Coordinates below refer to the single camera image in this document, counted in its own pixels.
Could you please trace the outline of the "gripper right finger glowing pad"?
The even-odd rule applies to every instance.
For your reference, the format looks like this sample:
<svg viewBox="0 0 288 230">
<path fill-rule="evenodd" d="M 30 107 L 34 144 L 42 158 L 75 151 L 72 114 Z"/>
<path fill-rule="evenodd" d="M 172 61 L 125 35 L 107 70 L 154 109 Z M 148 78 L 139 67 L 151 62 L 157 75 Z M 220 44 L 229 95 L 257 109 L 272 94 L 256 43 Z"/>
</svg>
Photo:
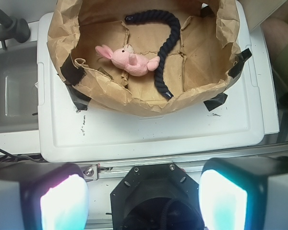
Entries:
<svg viewBox="0 0 288 230">
<path fill-rule="evenodd" d="M 199 204 L 210 230 L 288 230 L 288 157 L 209 159 Z"/>
</svg>

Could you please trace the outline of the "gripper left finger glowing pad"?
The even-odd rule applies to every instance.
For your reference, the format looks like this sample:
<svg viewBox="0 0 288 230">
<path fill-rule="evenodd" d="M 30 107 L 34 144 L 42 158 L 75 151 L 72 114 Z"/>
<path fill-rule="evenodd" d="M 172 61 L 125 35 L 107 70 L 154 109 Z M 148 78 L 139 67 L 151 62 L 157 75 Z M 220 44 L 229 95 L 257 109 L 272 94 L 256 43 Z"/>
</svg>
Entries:
<svg viewBox="0 0 288 230">
<path fill-rule="evenodd" d="M 83 230 L 89 191 L 75 163 L 0 163 L 0 230 Z"/>
</svg>

